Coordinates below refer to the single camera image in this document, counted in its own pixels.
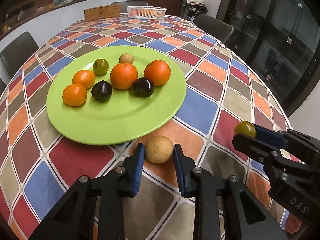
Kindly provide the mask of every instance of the table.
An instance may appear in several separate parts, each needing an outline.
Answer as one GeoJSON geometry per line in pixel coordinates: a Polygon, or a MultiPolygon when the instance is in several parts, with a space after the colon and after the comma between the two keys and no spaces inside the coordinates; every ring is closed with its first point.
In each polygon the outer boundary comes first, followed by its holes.
{"type": "MultiPolygon", "coordinates": [[[[121,165],[138,142],[165,135],[180,143],[197,166],[217,176],[243,179],[284,228],[288,212],[269,198],[262,165],[232,146],[233,129],[240,120],[275,131],[290,127],[257,75],[191,22],[126,15],[76,22],[22,66],[0,99],[0,213],[18,237],[26,239],[78,177],[102,176],[121,165]],[[75,58],[116,45],[152,48],[172,57],[187,80],[184,103],[164,126],[135,141],[103,147],[70,141],[48,119],[49,87],[75,58]]],[[[137,197],[123,202],[127,239],[192,239],[195,201],[181,198],[172,161],[161,165],[145,161],[137,197]]]]}

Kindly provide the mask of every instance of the checkered tablecloth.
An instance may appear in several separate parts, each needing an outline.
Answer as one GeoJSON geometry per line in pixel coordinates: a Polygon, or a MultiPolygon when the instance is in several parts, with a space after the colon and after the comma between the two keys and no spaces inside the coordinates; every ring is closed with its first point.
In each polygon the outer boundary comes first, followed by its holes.
{"type": "MultiPolygon", "coordinates": [[[[0,98],[0,212],[17,236],[26,239],[79,176],[102,176],[121,165],[138,142],[165,135],[180,143],[197,166],[224,178],[240,177],[284,227],[288,212],[268,196],[270,185],[262,165],[232,146],[233,129],[240,120],[275,131],[289,127],[255,73],[192,23],[175,17],[127,16],[74,23],[22,66],[0,98]],[[74,59],[116,45],[147,47],[171,57],[187,80],[186,98],[169,122],[135,141],[102,147],[70,141],[48,119],[50,85],[74,59]]],[[[181,198],[172,161],[161,165],[145,161],[137,197],[123,202],[127,239],[192,239],[195,202],[181,198]]],[[[222,216],[220,220],[223,237],[222,216]]]]}

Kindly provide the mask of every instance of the door handle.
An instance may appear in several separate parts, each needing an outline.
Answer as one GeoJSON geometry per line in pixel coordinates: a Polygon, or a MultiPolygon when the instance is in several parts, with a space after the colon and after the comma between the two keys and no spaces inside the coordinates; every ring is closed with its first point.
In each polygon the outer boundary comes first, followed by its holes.
{"type": "Polygon", "coordinates": [[[317,61],[314,60],[313,63],[311,64],[310,68],[308,69],[308,72],[306,73],[306,79],[310,76],[312,69],[314,66],[317,64],[317,61]]]}

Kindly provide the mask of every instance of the plate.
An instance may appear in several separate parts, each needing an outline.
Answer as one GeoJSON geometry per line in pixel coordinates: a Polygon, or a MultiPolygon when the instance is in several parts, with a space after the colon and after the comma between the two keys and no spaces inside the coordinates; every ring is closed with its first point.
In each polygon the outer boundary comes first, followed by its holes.
{"type": "Polygon", "coordinates": [[[89,145],[119,144],[144,136],[169,121],[182,105],[186,89],[182,71],[168,56],[144,47],[112,46],[91,51],[61,70],[49,89],[47,112],[54,128],[73,141],[89,145]],[[133,55],[139,77],[143,77],[143,71],[151,61],[167,62],[171,68],[169,81],[156,87],[149,98],[138,98],[129,90],[114,88],[111,99],[102,103],[93,99],[90,88],[82,106],[71,107],[63,103],[62,92],[71,84],[77,71],[92,70],[95,60],[105,58],[109,70],[103,76],[96,76],[95,83],[100,80],[110,83],[110,72],[123,53],[133,55]]]}

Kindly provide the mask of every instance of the white plastic basket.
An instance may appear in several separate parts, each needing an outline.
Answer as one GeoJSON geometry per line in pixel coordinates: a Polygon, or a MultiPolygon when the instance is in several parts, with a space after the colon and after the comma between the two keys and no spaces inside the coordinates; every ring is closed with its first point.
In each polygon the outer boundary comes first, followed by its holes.
{"type": "Polygon", "coordinates": [[[163,19],[166,8],[152,6],[127,6],[128,17],[134,19],[163,19]]]}

